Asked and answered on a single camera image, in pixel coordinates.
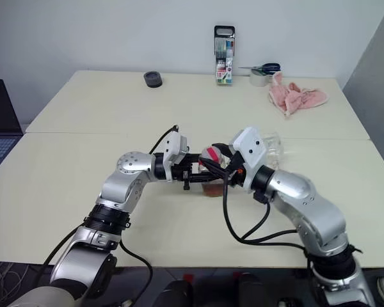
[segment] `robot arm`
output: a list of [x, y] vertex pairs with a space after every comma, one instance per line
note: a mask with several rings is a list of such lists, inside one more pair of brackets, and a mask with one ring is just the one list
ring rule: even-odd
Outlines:
[[243, 157], [246, 177], [242, 184], [249, 192], [261, 191], [296, 227], [319, 288], [330, 306], [361, 302], [375, 306], [369, 287], [349, 245], [342, 212], [320, 196], [306, 177], [274, 171], [263, 160], [264, 146], [256, 129], [248, 127], [229, 144]]
[[[109, 283], [121, 232], [130, 227], [144, 186], [157, 180], [190, 182], [219, 178], [219, 173], [193, 174], [198, 154], [188, 153], [186, 138], [171, 132], [164, 152], [154, 155], [129, 152], [105, 181], [93, 210], [84, 220], [58, 260], [49, 287], [36, 288], [10, 306], [79, 306], [83, 298], [101, 295]], [[317, 194], [312, 182], [285, 171], [267, 168], [266, 147], [256, 129], [248, 127], [230, 142], [228, 154], [240, 155], [244, 169], [233, 173], [248, 193], [261, 191], [295, 225], [319, 287], [330, 305], [360, 301], [375, 306], [360, 266], [352, 256], [341, 211]]]

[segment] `gray wall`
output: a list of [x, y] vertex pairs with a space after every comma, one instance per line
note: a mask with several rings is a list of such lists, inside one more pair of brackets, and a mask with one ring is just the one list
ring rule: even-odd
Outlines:
[[384, 18], [344, 94], [384, 159]]
[[79, 69], [211, 74], [213, 26], [232, 24], [236, 67], [343, 87], [383, 16], [384, 0], [0, 0], [0, 78], [28, 123]]

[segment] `pink cloth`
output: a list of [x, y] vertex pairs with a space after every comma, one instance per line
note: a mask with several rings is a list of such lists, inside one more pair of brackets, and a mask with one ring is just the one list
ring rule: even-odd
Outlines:
[[284, 115], [289, 116], [297, 109], [309, 109], [324, 104], [328, 95], [321, 90], [302, 90], [295, 84], [289, 86], [282, 84], [282, 72], [276, 72], [272, 76], [272, 83], [269, 89], [269, 97]]

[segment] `black cable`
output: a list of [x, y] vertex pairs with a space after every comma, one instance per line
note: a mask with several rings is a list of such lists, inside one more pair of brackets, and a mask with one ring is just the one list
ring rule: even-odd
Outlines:
[[178, 131], [178, 125], [174, 125], [171, 127], [171, 129], [167, 130], [159, 139], [158, 141], [156, 142], [156, 144], [154, 145], [154, 147], [152, 147], [152, 149], [149, 151], [149, 154], [152, 155], [154, 153], [154, 150], [158, 147], [158, 145], [160, 144], [160, 142], [164, 139], [164, 137], [166, 137], [170, 132], [172, 131]]
[[269, 217], [269, 214], [270, 214], [270, 202], [266, 202], [266, 212], [263, 216], [263, 218], [260, 220], [260, 222], [258, 222], [251, 230], [249, 230], [248, 232], [246, 232], [243, 236], [242, 236], [242, 239], [245, 239], [247, 237], [249, 237], [253, 232], [255, 232], [256, 230], [258, 230], [263, 224], [264, 222], [266, 222], [266, 220], [268, 219]]
[[80, 224], [79, 226], [75, 227], [68, 235], [64, 237], [63, 240], [61, 240], [60, 243], [51, 251], [50, 255], [45, 259], [45, 262], [42, 264], [40, 270], [38, 270], [37, 275], [35, 276], [33, 280], [33, 288], [36, 288], [38, 286], [38, 282], [40, 281], [40, 278], [42, 277], [45, 268], [50, 264], [51, 259], [55, 256], [55, 254], [58, 252], [58, 250], [66, 243], [66, 241], [69, 240], [75, 234], [77, 231], [78, 227], [82, 226], [84, 224]]
[[270, 242], [270, 243], [262, 243], [265, 240], [269, 240], [281, 235], [285, 235], [288, 233], [296, 233], [296, 230], [285, 230], [282, 232], [277, 232], [271, 235], [268, 235], [263, 238], [259, 239], [254, 239], [254, 240], [245, 240], [240, 238], [236, 232], [234, 231], [232, 225], [230, 224], [230, 219], [229, 219], [229, 214], [228, 214], [228, 208], [227, 208], [227, 198], [228, 198], [228, 178], [229, 178], [229, 173], [226, 172], [225, 176], [223, 177], [223, 215], [225, 217], [226, 225], [227, 228], [229, 229], [230, 234], [235, 238], [236, 241], [242, 243], [242, 244], [247, 244], [247, 245], [256, 245], [256, 246], [290, 246], [294, 248], [299, 248], [302, 251], [305, 250], [303, 246], [300, 246], [298, 244], [294, 243], [286, 243], [286, 242]]
[[219, 178], [223, 178], [223, 176], [225, 175], [225, 170], [221, 168], [219, 163], [211, 159], [202, 158], [202, 157], [199, 157], [199, 161], [202, 162], [202, 164], [207, 168], [207, 170], [211, 174], [216, 175]]
[[150, 265], [150, 263], [148, 261], [146, 261], [144, 258], [142, 258], [141, 256], [133, 253], [132, 251], [130, 251], [129, 249], [127, 249], [124, 244], [122, 243], [122, 240], [120, 240], [120, 247], [122, 248], [123, 251], [125, 251], [128, 255], [134, 257], [135, 259], [138, 259], [140, 261], [142, 261], [147, 267], [148, 267], [148, 270], [149, 270], [149, 277], [148, 277], [148, 280], [147, 282], [145, 283], [145, 286], [143, 286], [143, 288], [141, 289], [141, 291], [138, 293], [138, 295], [132, 300], [132, 304], [131, 304], [131, 307], [135, 305], [136, 301], [141, 297], [141, 295], [145, 292], [145, 290], [148, 288], [149, 284], [151, 283], [152, 281], [152, 277], [154, 275], [154, 270], [152, 269], [152, 266]]

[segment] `white table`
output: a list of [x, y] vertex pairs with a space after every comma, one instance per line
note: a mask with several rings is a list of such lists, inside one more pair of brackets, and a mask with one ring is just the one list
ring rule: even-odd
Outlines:
[[[215, 136], [208, 133], [212, 141]], [[203, 146], [189, 143], [192, 151]], [[311, 178], [345, 214], [350, 242], [365, 252], [357, 255], [361, 264], [384, 267], [384, 162], [373, 144], [285, 139], [284, 146], [282, 168]], [[0, 165], [0, 261], [43, 262], [92, 209], [120, 155], [149, 147], [132, 134], [26, 134]], [[239, 233], [264, 213], [263, 205], [238, 188], [228, 203]], [[305, 266], [297, 249], [237, 243], [225, 226], [221, 198], [202, 196], [199, 185], [190, 191], [180, 183], [147, 185], [131, 221], [124, 242], [154, 266]], [[290, 228], [273, 209], [257, 235]], [[296, 234], [285, 240], [299, 242]], [[119, 265], [141, 265], [120, 250], [115, 255]]]
[[235, 77], [231, 87], [217, 86], [213, 75], [162, 77], [161, 87], [148, 88], [142, 73], [78, 71], [27, 132], [137, 135], [149, 144], [179, 123], [186, 135], [199, 136], [191, 144], [211, 142], [205, 138], [208, 131], [229, 138], [236, 127], [249, 125], [284, 138], [369, 139], [335, 79], [285, 79], [302, 88], [321, 88], [330, 96], [323, 106], [285, 118], [269, 102], [268, 87], [256, 88], [248, 77]]

